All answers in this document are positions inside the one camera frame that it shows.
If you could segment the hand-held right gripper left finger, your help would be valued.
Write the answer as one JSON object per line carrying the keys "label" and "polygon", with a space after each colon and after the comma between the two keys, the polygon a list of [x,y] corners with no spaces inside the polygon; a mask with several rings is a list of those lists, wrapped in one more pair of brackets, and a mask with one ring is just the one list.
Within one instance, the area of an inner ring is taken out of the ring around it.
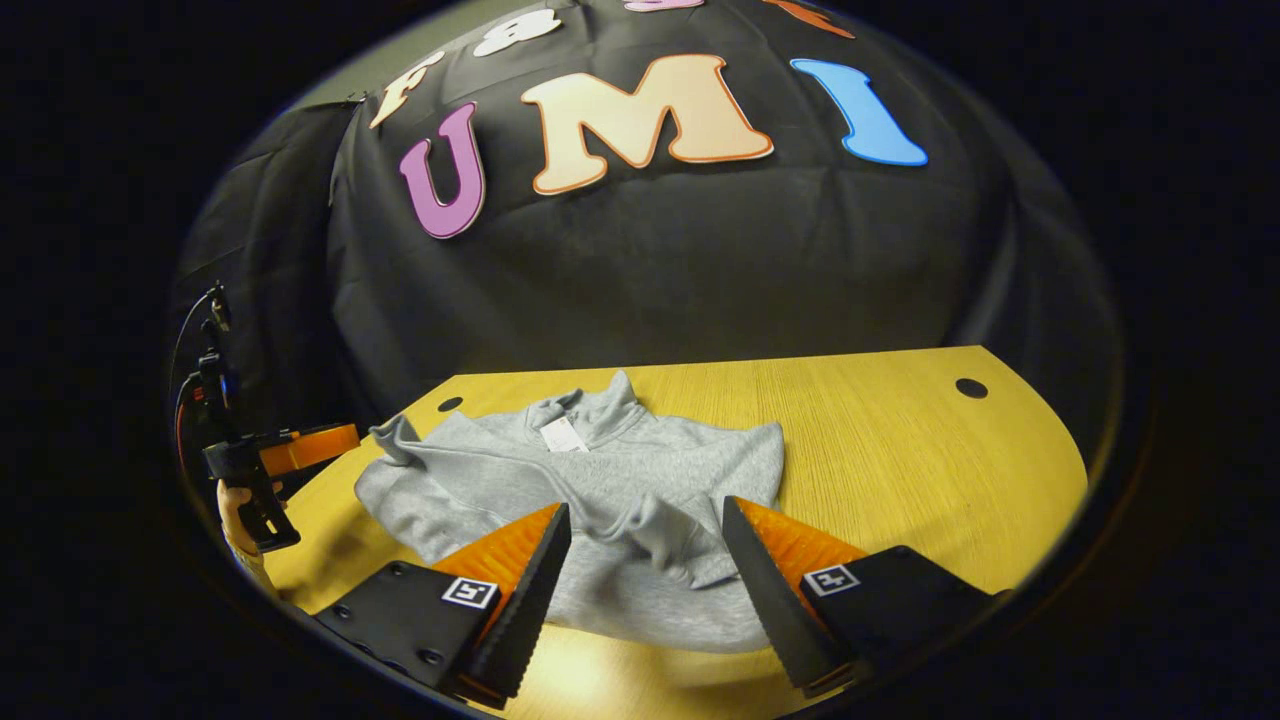
{"label": "hand-held right gripper left finger", "polygon": [[571,544],[567,503],[422,568],[388,562],[314,620],[420,685],[489,708],[518,694]]}

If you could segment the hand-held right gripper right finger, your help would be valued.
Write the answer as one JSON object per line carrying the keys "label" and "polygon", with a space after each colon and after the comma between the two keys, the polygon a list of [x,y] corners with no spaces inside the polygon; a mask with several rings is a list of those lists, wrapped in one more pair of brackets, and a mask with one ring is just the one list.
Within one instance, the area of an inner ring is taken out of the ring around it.
{"label": "hand-held right gripper right finger", "polygon": [[722,532],[772,648],[808,698],[922,661],[1004,600],[916,550],[867,552],[728,495]]}

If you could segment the grey sweatshirt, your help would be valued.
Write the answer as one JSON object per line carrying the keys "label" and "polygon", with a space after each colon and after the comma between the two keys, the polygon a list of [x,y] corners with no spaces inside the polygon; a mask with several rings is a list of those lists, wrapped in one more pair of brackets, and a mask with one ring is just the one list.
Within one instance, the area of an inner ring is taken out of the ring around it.
{"label": "grey sweatshirt", "polygon": [[421,560],[563,503],[571,541],[549,624],[708,653],[767,646],[721,523],[728,496],[774,507],[778,424],[737,430],[655,415],[617,372],[600,392],[454,413],[426,436],[396,416],[370,434],[381,455],[355,495]]}

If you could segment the black backdrop cloth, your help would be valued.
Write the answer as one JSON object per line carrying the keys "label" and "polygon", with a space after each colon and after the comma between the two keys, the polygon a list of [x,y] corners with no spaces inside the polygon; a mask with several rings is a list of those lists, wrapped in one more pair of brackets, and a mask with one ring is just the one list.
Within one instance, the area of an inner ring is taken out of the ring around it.
{"label": "black backdrop cloth", "polygon": [[534,0],[339,74],[228,163],[164,311],[223,283],[268,427],[462,373],[975,345],[1083,455],[1123,337],[1085,223],[995,105],[781,0]]}

